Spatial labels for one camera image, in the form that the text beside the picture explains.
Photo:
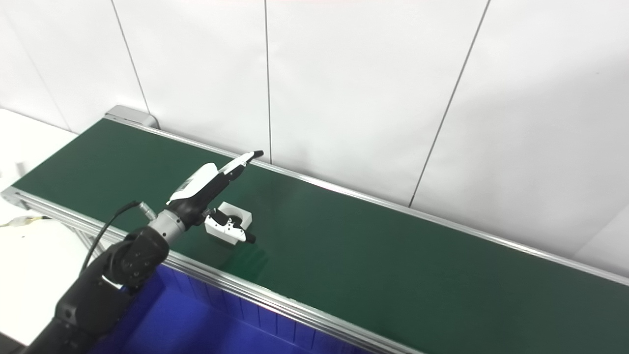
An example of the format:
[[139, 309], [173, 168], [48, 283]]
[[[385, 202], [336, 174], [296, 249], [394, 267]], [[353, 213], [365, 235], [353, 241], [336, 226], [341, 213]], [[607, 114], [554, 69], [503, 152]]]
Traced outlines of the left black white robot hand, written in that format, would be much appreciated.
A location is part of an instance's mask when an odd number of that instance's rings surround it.
[[198, 168], [167, 201], [166, 209], [175, 215], [175, 222], [188, 231], [192, 226], [209, 226], [209, 233], [226, 242], [254, 244], [256, 236], [247, 231], [245, 215], [229, 214], [209, 204], [229, 184], [238, 179], [252, 160], [264, 155], [262, 150], [247, 152], [218, 169], [214, 163]]

